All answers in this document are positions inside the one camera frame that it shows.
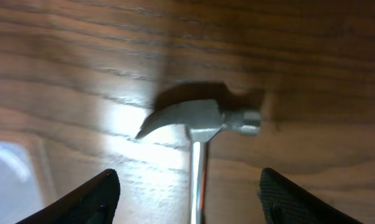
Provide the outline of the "small claw hammer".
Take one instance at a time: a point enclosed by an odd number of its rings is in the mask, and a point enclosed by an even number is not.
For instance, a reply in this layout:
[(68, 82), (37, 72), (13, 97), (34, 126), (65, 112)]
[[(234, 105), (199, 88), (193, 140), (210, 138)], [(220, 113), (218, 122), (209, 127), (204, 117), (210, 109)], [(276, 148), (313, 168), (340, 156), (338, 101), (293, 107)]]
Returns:
[(177, 103), (148, 116), (140, 127), (137, 139), (169, 125), (183, 125), (190, 140), (189, 224), (204, 223), (204, 204), (208, 148), (212, 138), (221, 131), (256, 136), (262, 116), (253, 108), (228, 110), (216, 100), (192, 100)]

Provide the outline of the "clear plastic container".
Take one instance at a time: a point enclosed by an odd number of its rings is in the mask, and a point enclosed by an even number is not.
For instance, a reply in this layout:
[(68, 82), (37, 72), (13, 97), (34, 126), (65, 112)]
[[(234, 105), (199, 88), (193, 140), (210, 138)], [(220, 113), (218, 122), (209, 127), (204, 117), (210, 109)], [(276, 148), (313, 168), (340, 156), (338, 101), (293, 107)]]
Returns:
[(0, 223), (17, 223), (56, 200), (45, 150), (0, 141)]

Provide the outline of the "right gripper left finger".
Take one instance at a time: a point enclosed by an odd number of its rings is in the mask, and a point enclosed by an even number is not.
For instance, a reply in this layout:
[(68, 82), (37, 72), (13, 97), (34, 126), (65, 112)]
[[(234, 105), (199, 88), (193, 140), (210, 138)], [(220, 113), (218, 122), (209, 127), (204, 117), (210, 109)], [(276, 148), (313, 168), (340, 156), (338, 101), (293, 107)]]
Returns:
[(118, 174), (114, 169), (106, 169), (17, 224), (111, 224), (119, 198)]

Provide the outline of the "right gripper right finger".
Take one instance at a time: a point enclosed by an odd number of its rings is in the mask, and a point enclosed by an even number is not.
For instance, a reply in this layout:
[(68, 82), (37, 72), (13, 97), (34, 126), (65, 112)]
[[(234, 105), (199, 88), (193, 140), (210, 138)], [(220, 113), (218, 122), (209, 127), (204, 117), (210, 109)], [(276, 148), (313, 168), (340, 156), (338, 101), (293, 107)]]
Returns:
[(361, 224), (271, 168), (262, 170), (259, 187), (268, 224)]

